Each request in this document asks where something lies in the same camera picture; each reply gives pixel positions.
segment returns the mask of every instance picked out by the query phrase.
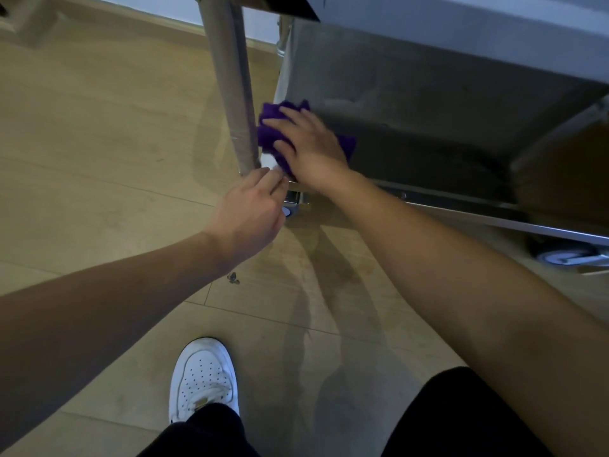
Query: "cleaning rag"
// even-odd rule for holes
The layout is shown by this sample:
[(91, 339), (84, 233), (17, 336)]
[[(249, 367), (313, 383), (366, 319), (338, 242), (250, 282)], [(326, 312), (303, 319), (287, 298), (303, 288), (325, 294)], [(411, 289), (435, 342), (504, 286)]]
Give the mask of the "cleaning rag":
[[(290, 101), (284, 101), (280, 104), (271, 104), (270, 102), (265, 102), (263, 104), (263, 111), (258, 117), (258, 145), (263, 148), (263, 153), (268, 153), (275, 157), (275, 160), (277, 160), (277, 163), (285, 173), (289, 174), (290, 176), (293, 176), (292, 170), (290, 169), (290, 166), (285, 160), (285, 157), (273, 147), (273, 143), (280, 139), (282, 141), (285, 141), (292, 147), (293, 144), (280, 131), (263, 124), (264, 119), (287, 119), (287, 116), (279, 110), (279, 107), (288, 107), (297, 111), (300, 111), (302, 109), (311, 110), (311, 107), (309, 106), (309, 102), (306, 99), (303, 100), (298, 106)], [(348, 162), (349, 160), (351, 160), (353, 151), (355, 151), (357, 139), (354, 136), (344, 135), (336, 135), (336, 137), (339, 141), (340, 148), (345, 153), (345, 157)]]

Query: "person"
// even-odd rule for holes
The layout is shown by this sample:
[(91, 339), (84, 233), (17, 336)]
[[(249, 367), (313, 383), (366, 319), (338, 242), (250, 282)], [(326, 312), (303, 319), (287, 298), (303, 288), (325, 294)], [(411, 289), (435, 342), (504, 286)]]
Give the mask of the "person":
[[(346, 214), (400, 294), (469, 366), (422, 388), (384, 455), (609, 452), (606, 327), (519, 264), (350, 170), (314, 114), (282, 112), (289, 119), (265, 123), (292, 142), (275, 147), (295, 176)], [(202, 232), (2, 297), (1, 449), (189, 295), (268, 245), (285, 222), (286, 191), (282, 173), (254, 170)], [(141, 455), (257, 455), (238, 414), (228, 352), (195, 340), (175, 367), (172, 424)]]

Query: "black pants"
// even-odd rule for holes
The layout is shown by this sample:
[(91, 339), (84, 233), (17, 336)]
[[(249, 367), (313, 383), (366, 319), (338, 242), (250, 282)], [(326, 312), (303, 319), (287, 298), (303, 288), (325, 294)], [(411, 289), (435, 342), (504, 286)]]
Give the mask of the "black pants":
[[(170, 425), (140, 457), (179, 455), (257, 456), (239, 416), (210, 404), (187, 422)], [(551, 456), (510, 407), (470, 368), (433, 377), (393, 430), (383, 457)]]

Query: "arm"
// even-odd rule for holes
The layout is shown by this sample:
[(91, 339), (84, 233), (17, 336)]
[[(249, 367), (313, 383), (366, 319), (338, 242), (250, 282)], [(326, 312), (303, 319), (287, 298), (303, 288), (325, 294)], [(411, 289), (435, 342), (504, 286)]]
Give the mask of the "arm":
[(350, 171), (315, 115), (266, 121), (297, 178), (353, 222), (400, 294), (555, 455), (609, 449), (609, 331), (526, 268)]
[(0, 298), (0, 452), (184, 299), (269, 244), (285, 222), (286, 192), (280, 172), (254, 170), (201, 233)]

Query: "white shoe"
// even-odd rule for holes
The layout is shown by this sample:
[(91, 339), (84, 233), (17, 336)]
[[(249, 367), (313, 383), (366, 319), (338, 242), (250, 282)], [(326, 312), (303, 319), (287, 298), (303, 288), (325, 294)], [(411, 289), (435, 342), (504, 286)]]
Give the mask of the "white shoe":
[(186, 422), (209, 403), (239, 414), (237, 377), (228, 351), (215, 338), (198, 338), (182, 350), (169, 390), (169, 422)]

